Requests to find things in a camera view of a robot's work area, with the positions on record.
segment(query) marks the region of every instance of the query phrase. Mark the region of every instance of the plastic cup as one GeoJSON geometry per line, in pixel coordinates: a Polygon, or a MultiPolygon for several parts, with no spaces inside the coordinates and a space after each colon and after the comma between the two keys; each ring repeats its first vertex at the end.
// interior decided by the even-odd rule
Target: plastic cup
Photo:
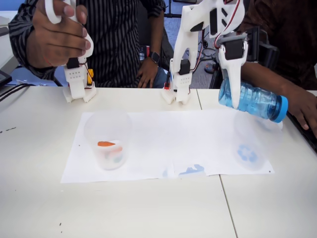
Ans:
{"type": "Polygon", "coordinates": [[[232,155],[241,166],[257,171],[283,141],[282,123],[259,118],[245,112],[237,112],[231,142],[232,155]]]}
{"type": "Polygon", "coordinates": [[[102,169],[115,170],[126,162],[131,129],[123,111],[95,112],[87,120],[84,135],[102,169]]]}

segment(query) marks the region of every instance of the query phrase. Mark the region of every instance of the white table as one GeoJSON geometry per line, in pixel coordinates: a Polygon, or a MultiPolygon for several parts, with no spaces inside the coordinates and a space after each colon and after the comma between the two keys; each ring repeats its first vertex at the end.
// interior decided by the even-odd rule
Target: white table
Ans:
{"type": "MultiPolygon", "coordinates": [[[[17,11],[0,11],[0,16],[9,18],[10,21],[16,14],[17,11]]],[[[9,35],[0,37],[0,52],[0,70],[11,74],[19,63],[13,55],[9,35]]]]}
{"type": "Polygon", "coordinates": [[[114,108],[201,109],[196,90],[186,106],[156,89],[107,88],[68,104],[58,87],[0,103],[0,131],[16,127],[0,134],[0,237],[235,238],[219,176],[60,183],[81,114],[114,108]]]}
{"type": "MultiPolygon", "coordinates": [[[[218,90],[198,90],[203,110],[221,108],[218,90]]],[[[221,176],[239,238],[317,237],[317,155],[292,122],[268,158],[275,174],[221,176]]]]}

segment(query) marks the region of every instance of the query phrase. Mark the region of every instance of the blue plastic bottle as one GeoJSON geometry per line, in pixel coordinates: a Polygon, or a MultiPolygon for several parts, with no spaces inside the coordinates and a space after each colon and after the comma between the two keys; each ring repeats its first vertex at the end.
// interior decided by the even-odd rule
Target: blue plastic bottle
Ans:
{"type": "MultiPolygon", "coordinates": [[[[222,82],[218,100],[220,104],[232,108],[228,78],[222,82]]],[[[279,123],[286,117],[288,101],[283,96],[255,88],[248,83],[241,83],[238,110],[279,123]]]]}

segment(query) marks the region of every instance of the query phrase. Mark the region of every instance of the hand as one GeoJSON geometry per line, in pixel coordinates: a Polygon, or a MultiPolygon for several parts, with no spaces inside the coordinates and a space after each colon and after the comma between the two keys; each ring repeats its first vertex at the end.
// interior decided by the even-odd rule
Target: hand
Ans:
{"type": "Polygon", "coordinates": [[[60,66],[66,64],[69,58],[83,56],[91,47],[90,42],[84,39],[87,30],[81,25],[86,24],[87,9],[82,5],[74,9],[62,0],[53,0],[53,7],[55,14],[62,16],[59,24],[52,24],[47,18],[45,0],[38,1],[32,23],[35,29],[34,38],[43,58],[51,66],[60,66]],[[79,23],[68,18],[75,11],[79,23]]]}
{"type": "Polygon", "coordinates": [[[137,77],[141,76],[138,88],[146,88],[150,82],[150,88],[153,88],[154,79],[158,72],[158,65],[150,58],[147,57],[138,72],[137,77]]]}
{"type": "Polygon", "coordinates": [[[286,91],[288,92],[286,95],[288,111],[296,117],[304,130],[308,130],[310,127],[317,137],[317,98],[315,95],[295,85],[289,86],[286,91]]]}

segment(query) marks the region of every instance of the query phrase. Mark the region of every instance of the white robotic arm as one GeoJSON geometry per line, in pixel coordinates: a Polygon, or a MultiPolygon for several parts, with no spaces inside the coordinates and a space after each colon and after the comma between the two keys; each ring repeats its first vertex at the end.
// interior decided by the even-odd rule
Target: white robotic arm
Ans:
{"type": "MultiPolygon", "coordinates": [[[[76,0],[64,0],[64,2],[76,9],[76,0]]],[[[46,14],[51,23],[58,24],[61,22],[61,16],[55,15],[53,9],[53,0],[45,0],[45,8],[46,14]]],[[[75,15],[70,17],[70,19],[78,22],[76,11],[75,15]]],[[[69,103],[72,100],[79,98],[82,98],[85,102],[88,102],[97,93],[95,85],[92,81],[93,75],[88,72],[87,66],[87,58],[90,57],[94,51],[94,42],[88,34],[85,39],[90,42],[90,49],[86,50],[85,55],[79,57],[78,60],[74,59],[74,61],[77,63],[76,66],[69,66],[69,64],[64,66],[66,81],[69,83],[69,88],[64,88],[64,95],[69,103]]]]}
{"type": "Polygon", "coordinates": [[[245,10],[242,0],[233,0],[227,4],[226,2],[203,0],[198,5],[183,7],[174,58],[170,62],[171,81],[169,87],[165,87],[162,92],[169,104],[174,99],[187,103],[192,73],[196,67],[198,33],[209,26],[210,38],[216,38],[216,43],[220,43],[216,48],[217,60],[223,77],[229,77],[233,107],[238,107],[241,66],[245,63],[248,52],[246,34],[224,37],[219,41],[218,38],[228,35],[241,24],[245,10]],[[182,59],[186,49],[189,49],[188,60],[182,59]]]}

